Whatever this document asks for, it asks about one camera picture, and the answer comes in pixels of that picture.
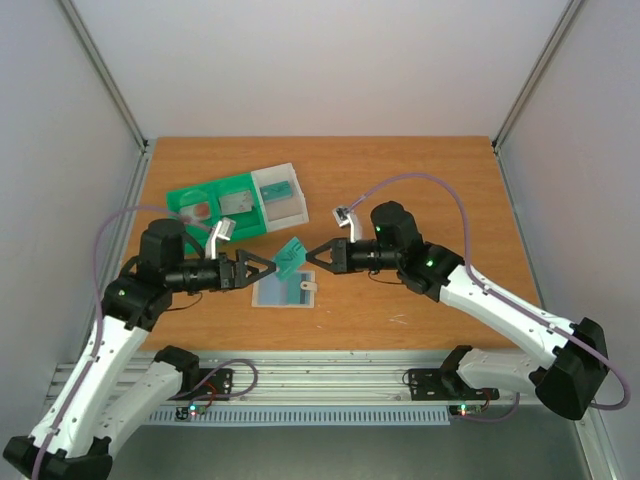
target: cable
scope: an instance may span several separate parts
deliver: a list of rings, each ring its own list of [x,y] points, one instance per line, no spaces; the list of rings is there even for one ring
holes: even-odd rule
[[[367,276],[369,277],[369,280],[372,280],[376,283],[384,283],[386,285],[402,285],[402,282],[387,282],[385,280],[376,280],[375,278],[373,278],[376,274],[374,274],[373,272],[367,272]]]
[[[189,308],[191,308],[191,307],[193,307],[193,306],[197,305],[198,303],[200,303],[200,301],[202,300],[202,297],[203,297],[204,295],[202,294],[202,292],[198,292],[198,294],[200,295],[200,296],[198,297],[198,299],[197,299],[197,300],[195,300],[195,301],[193,301],[193,302],[191,302],[189,305],[186,305],[186,306],[184,306],[184,307],[175,307],[175,308],[170,308],[170,309],[165,310],[165,311],[166,311],[166,312],[179,312],[179,311],[181,311],[181,310],[188,310]]]
[[[479,417],[475,415],[454,415],[452,416],[452,418],[459,418],[460,420],[468,420],[469,422],[476,422],[476,423],[500,423],[500,422],[504,422],[505,420],[509,420],[511,417],[513,417],[518,411],[519,406],[520,406],[520,393],[517,392],[513,400],[513,405],[511,406],[509,411],[501,417],[485,418],[485,417]]]
[[[96,234],[96,237],[93,241],[93,248],[91,252],[91,269],[93,274],[92,275],[93,276],[92,278],[93,297],[95,301],[95,318],[96,318],[95,320],[96,321],[96,326],[95,326],[96,338],[93,342],[93,348],[91,349],[91,353],[89,354],[91,358],[87,360],[84,367],[82,368],[82,371],[80,372],[80,375],[78,376],[77,380],[74,382],[73,386],[71,387],[71,390],[67,395],[67,398],[65,398],[60,409],[58,410],[57,415],[53,419],[53,422],[50,427],[50,430],[51,430],[50,433],[46,435],[46,437],[42,442],[42,445],[40,446],[40,449],[38,450],[35,461],[33,462],[33,469],[31,471],[32,480],[38,480],[40,476],[40,468],[42,466],[42,461],[44,460],[44,455],[47,452],[47,449],[51,445],[54,432],[58,430],[58,427],[60,426],[60,424],[62,423],[62,420],[64,419],[64,415],[69,410],[69,407],[71,406],[71,404],[73,403],[73,400],[78,394],[78,390],[80,390],[80,387],[82,386],[84,380],[87,378],[87,375],[89,374],[89,370],[91,370],[91,366],[93,365],[94,359],[98,355],[98,351],[100,350],[100,347],[102,344],[102,338],[104,336],[104,315],[102,312],[102,305],[100,302],[101,294],[100,294],[100,285],[98,280],[98,251],[100,247],[100,240],[102,240],[102,236],[104,235],[104,232],[107,230],[107,227],[109,227],[109,225],[111,225],[111,223],[114,220],[116,220],[117,218],[119,218],[120,216],[126,213],[132,213],[138,210],[147,210],[151,212],[162,213],[170,217],[178,217],[183,222],[193,225],[194,227],[198,227],[207,232],[211,231],[211,227],[208,227],[203,223],[197,222],[195,220],[191,220],[189,217],[180,216],[177,213],[172,212],[171,210],[167,210],[166,208],[156,207],[153,205],[136,205],[133,207],[123,208],[122,210],[118,210],[117,212],[112,213],[105,219],[104,222],[102,222],[102,224],[100,225],[100,228],[98,228],[98,233]]]
[[[213,385],[211,385],[208,382],[205,383],[205,385],[211,389],[211,398],[209,399],[209,403],[207,403],[207,406],[204,407],[204,409],[207,410],[211,406],[213,401],[215,400],[218,391],[216,390],[216,387],[214,387]]]
[[[513,300],[501,294],[500,292],[492,290],[488,285],[486,285],[482,280],[478,278],[478,276],[473,271],[473,267],[472,267],[473,264],[471,263],[471,229],[469,226],[469,217],[462,203],[462,199],[457,194],[457,192],[453,189],[453,187],[451,187],[447,182],[433,175],[429,175],[428,173],[421,173],[421,172],[404,173],[402,175],[396,175],[395,177],[388,178],[383,182],[379,183],[378,185],[376,185],[375,187],[373,187],[372,189],[370,189],[368,192],[366,192],[364,195],[358,198],[355,202],[353,202],[349,207],[349,210],[354,210],[358,205],[364,202],[367,198],[369,198],[371,195],[376,193],[378,190],[386,187],[387,185],[397,182],[399,180],[405,180],[409,178],[425,178],[427,180],[435,182],[441,187],[443,187],[447,192],[449,192],[449,194],[456,201],[458,210],[460,211],[460,215],[462,217],[462,229],[463,229],[463,236],[464,236],[464,260],[465,260],[464,268],[467,272],[467,275],[469,275],[469,277],[477,285],[479,285],[485,293],[488,293],[494,296],[498,300],[509,305],[514,310],[522,313],[523,315],[529,317],[531,320],[542,325],[544,328],[551,330],[554,333],[557,333],[561,337],[572,342],[574,345],[577,345],[578,347],[582,348],[584,351],[589,353],[600,363],[604,364],[609,370],[613,372],[613,374],[616,377],[618,377],[618,380],[620,381],[620,385],[622,386],[622,392],[623,392],[622,400],[620,400],[618,403],[613,405],[600,405],[598,403],[593,402],[591,403],[591,407],[599,410],[620,410],[626,407],[631,401],[631,386],[629,385],[629,382],[625,378],[624,374],[607,357],[602,355],[600,352],[598,352],[591,346],[584,343],[582,340],[556,327],[545,318],[539,316],[537,313],[529,311],[527,308],[519,305],[518,303],[514,302]]]
[[[486,402],[484,402],[484,405],[482,406],[480,411],[486,412],[489,409],[489,405],[491,405],[491,392],[489,391],[488,388],[483,388],[482,392],[484,393],[484,396],[487,398],[487,400]]]
[[[249,385],[247,388],[245,388],[244,390],[242,390],[241,392],[233,392],[233,393],[219,393],[216,394],[217,398],[235,398],[235,397],[241,397],[243,395],[246,395],[247,393],[249,393],[251,390],[253,390],[254,388],[256,388],[256,386],[258,385],[258,369],[256,368],[256,366],[251,362],[251,360],[246,360],[244,358],[234,358],[233,360],[228,360],[226,362],[222,362],[220,365],[218,365],[216,368],[214,368],[213,370],[211,370],[209,373],[207,373],[207,375],[205,375],[205,377],[200,380],[200,383],[198,383],[195,387],[193,387],[190,391],[188,392],[183,392],[183,393],[179,393],[178,395],[174,395],[173,397],[169,398],[169,400],[179,400],[181,398],[186,397],[187,395],[192,394],[193,392],[195,392],[196,390],[198,390],[202,385],[204,385],[205,383],[207,383],[207,381],[213,377],[216,373],[218,373],[221,369],[223,369],[224,367],[227,367],[229,365],[232,365],[234,363],[241,363],[243,365],[248,366],[251,371],[253,372],[253,380],[251,381],[251,385]]]

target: green plastic piece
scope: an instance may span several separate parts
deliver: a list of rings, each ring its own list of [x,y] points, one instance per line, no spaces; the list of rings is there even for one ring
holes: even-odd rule
[[[300,243],[298,237],[293,237],[289,242],[276,253],[273,258],[278,271],[278,280],[286,280],[307,261],[307,249]]]
[[[273,183],[266,187],[260,188],[260,195],[262,201],[266,204],[271,202],[277,202],[285,198],[293,197],[293,190],[291,190],[291,184],[287,181]]]
[[[243,173],[233,177],[221,178],[208,183],[194,185],[192,187],[172,190],[167,193],[167,208],[173,212],[179,212],[181,208],[195,205],[202,202],[209,204],[211,218],[202,220],[205,225],[212,227],[221,218],[220,204],[218,199],[225,195],[244,192],[249,190],[253,197],[253,208],[249,212],[227,215],[235,220],[236,228],[233,231],[231,241],[243,240],[267,233],[267,226],[262,216],[258,193],[253,184],[250,173]],[[196,227],[187,227],[187,232],[204,247],[209,235],[207,232]],[[187,245],[186,253],[194,253],[193,248]]]

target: orange wooden surface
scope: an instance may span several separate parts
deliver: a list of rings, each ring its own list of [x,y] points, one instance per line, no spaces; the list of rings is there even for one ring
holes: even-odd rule
[[[216,178],[292,162],[310,223],[223,248],[244,248],[270,258],[293,236],[307,249],[344,236],[331,214],[378,182],[410,171],[450,182],[471,219],[474,265],[491,280],[536,303],[536,296],[502,179],[486,137],[161,138],[141,204],[165,206],[165,193]],[[369,212],[396,200],[413,213],[425,240],[462,253],[460,215],[439,186],[415,179],[378,192],[359,208],[365,237],[373,236]],[[151,213],[139,213],[127,258],[137,253]],[[251,288],[205,293],[195,307],[167,312],[143,348],[167,344],[190,350],[443,349],[511,344],[477,320],[403,286],[380,285],[366,274],[333,276],[316,271],[313,309],[252,308]],[[395,280],[389,272],[378,278]],[[191,302],[178,294],[174,306]]]

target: small white object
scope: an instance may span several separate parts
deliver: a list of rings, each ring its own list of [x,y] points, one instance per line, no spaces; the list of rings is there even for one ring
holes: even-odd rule
[[[333,217],[336,219],[340,228],[349,227],[349,242],[355,243],[362,239],[362,224],[356,212],[341,205],[333,209]]]
[[[207,258],[210,258],[211,260],[218,258],[218,240],[223,243],[231,241],[231,236],[233,235],[235,228],[235,220],[231,220],[227,217],[221,218],[220,221],[214,225],[205,246],[205,255]]]
[[[304,281],[304,282],[300,282],[300,288],[302,290],[307,290],[309,292],[317,292],[318,284],[314,282]]]

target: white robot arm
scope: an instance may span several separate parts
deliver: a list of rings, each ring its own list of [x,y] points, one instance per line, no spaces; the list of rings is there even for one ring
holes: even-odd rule
[[[197,355],[169,346],[158,352],[131,389],[109,405],[118,377],[171,306],[173,293],[245,288],[275,272],[273,262],[244,250],[236,251],[236,260],[217,252],[216,241],[229,240],[233,227],[229,219],[218,222],[205,254],[180,221],[149,224],[140,254],[107,286],[104,318],[96,321],[55,403],[30,435],[13,437],[7,444],[3,456],[9,463],[28,478],[35,472],[39,480],[104,480],[113,458],[144,420],[168,398],[196,386]],[[185,259],[185,242],[194,246],[198,259]]]
[[[307,254],[307,260],[335,274],[397,271],[409,290],[462,310],[518,345],[524,353],[488,353],[470,346],[454,349],[439,371],[452,400],[466,389],[500,388],[536,395],[552,411],[578,420],[592,402],[608,369],[569,342],[586,343],[602,356],[607,350],[602,328],[585,318],[580,324],[555,316],[499,287],[451,250],[425,242],[413,216],[396,202],[371,212],[375,240],[360,238],[359,222],[346,207],[334,210],[349,238],[334,238]],[[318,256],[326,251],[331,263]],[[542,317],[536,323],[531,317]]]

